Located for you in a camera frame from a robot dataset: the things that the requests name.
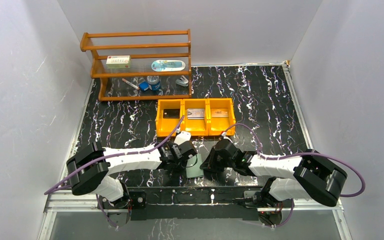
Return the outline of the green card holder wallet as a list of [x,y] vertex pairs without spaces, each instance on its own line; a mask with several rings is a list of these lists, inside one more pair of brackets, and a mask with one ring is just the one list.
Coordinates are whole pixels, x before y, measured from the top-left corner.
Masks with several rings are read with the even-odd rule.
[[201,164],[203,163],[202,155],[198,153],[193,157],[189,158],[186,163],[186,178],[194,179],[204,176],[204,170],[201,169]]

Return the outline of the yellow three-compartment bin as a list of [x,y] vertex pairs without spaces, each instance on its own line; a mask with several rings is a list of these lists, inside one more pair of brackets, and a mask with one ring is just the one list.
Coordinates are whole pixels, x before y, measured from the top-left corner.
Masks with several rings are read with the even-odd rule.
[[156,135],[168,136],[178,122],[181,131],[192,136],[233,136],[236,123],[231,98],[161,99],[157,103]]

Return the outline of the orange wooden shelf rack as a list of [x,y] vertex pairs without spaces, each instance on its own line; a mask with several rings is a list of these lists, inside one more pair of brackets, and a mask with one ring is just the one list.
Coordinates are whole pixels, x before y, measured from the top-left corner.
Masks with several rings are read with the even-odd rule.
[[[137,32],[88,33],[80,41],[80,50],[92,56],[90,77],[100,80],[98,99],[101,102],[184,99],[192,96],[188,92],[172,95],[109,96],[107,86],[111,79],[147,76],[185,76],[192,81],[191,30],[162,30]],[[128,55],[130,67],[111,69],[107,58],[115,55]],[[155,71],[152,62],[157,60],[183,61],[185,67],[175,71]]]

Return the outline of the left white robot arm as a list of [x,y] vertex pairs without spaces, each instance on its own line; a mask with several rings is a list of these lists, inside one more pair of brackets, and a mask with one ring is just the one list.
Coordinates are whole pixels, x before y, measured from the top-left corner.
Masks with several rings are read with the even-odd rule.
[[181,171],[197,155],[190,141],[181,144],[166,141],[127,149],[106,148],[96,142],[67,160],[68,184],[74,196],[96,194],[121,209],[130,203],[131,196],[126,184],[113,178],[113,174],[134,170]]

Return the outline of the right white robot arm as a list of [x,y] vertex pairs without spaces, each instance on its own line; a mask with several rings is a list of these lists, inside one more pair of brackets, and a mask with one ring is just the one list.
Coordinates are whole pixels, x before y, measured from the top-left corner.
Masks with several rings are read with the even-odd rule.
[[245,191],[235,203],[247,208],[275,207],[285,200],[305,199],[334,207],[348,174],[314,149],[292,155],[274,156],[242,151],[230,140],[218,141],[200,168],[222,172],[232,168],[243,176],[268,177],[260,191]]

